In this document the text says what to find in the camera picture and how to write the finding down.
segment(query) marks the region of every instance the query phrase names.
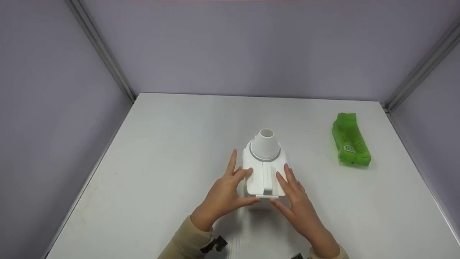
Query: white cone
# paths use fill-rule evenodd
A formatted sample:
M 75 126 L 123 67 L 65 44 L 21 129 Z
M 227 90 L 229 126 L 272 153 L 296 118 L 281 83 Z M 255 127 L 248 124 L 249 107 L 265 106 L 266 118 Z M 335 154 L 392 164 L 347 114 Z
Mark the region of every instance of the white cone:
M 280 153 L 280 145 L 271 129 L 261 130 L 251 142 L 251 153 L 259 160 L 270 161 Z

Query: gray ring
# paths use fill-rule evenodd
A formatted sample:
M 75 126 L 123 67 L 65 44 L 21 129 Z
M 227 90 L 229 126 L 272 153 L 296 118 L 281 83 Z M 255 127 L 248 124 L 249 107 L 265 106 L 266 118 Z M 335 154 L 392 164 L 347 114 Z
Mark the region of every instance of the gray ring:
M 252 144 L 253 144 L 253 141 L 251 140 L 251 143 L 249 144 L 249 152 L 251 152 L 251 155 L 252 155 L 255 159 L 257 159 L 257 160 L 259 160 L 259 161 L 261 161 L 261 162 L 271 162 L 271 161 L 275 161 L 275 160 L 280 156 L 280 154 L 281 154 L 281 146 L 280 146 L 280 150 L 278 150 L 278 154 L 277 154 L 274 158 L 269 159 L 269 160 L 263 160 L 263 159 L 261 159 L 261 158 L 258 158 L 256 155 L 254 155 L 253 149 L 251 148 Z

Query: black clamp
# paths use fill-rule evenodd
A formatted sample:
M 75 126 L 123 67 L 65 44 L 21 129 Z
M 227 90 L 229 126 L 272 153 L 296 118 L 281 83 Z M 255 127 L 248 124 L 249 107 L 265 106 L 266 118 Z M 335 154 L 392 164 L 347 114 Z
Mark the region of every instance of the black clamp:
M 292 257 L 291 259 L 304 259 L 304 257 L 302 256 L 301 253 L 298 253 L 298 254 L 294 255 L 294 257 Z
M 202 253 L 209 253 L 211 250 L 216 250 L 217 252 L 221 252 L 224 247 L 227 245 L 227 241 L 221 236 L 218 236 L 217 238 L 214 238 L 209 244 L 207 244 L 205 247 L 200 249 Z

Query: hand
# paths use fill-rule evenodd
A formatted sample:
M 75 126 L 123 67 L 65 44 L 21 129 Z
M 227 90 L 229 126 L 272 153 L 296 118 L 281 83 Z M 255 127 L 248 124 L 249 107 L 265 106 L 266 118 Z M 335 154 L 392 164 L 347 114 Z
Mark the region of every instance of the hand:
M 207 232 L 214 222 L 223 215 L 260 201 L 256 197 L 242 198 L 236 192 L 238 184 L 253 172 L 252 168 L 245 170 L 238 167 L 235 170 L 236 153 L 237 151 L 234 149 L 224 175 L 217 179 L 204 201 L 190 216 L 193 225 L 199 230 Z
M 340 247 L 332 234 L 323 226 L 316 211 L 305 193 L 305 188 L 297 181 L 291 168 L 284 164 L 287 182 L 279 172 L 276 178 L 291 202 L 291 208 L 277 199 L 270 202 L 287 218 L 294 229 L 304 236 L 321 258 L 334 258 L 340 254 Z

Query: sleeve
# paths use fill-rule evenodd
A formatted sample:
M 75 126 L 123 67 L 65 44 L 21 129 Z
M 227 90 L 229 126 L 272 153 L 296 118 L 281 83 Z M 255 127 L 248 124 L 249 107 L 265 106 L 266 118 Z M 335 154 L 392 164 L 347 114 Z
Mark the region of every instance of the sleeve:
M 341 245 L 339 245 L 339 247 L 340 247 L 340 254 L 338 256 L 336 256 L 334 258 L 330 258 L 330 259 L 350 259 L 350 257 L 348 257 L 348 255 L 346 254 L 344 248 Z M 309 259 L 326 259 L 326 258 L 321 258 L 321 257 L 317 256 L 315 254 L 315 252 L 313 251 L 313 248 L 311 247 L 310 248 L 310 257 L 309 257 Z
M 203 258 L 206 254 L 202 253 L 200 249 L 211 242 L 212 236 L 212 229 L 209 232 L 197 229 L 188 216 L 158 256 L 158 259 Z

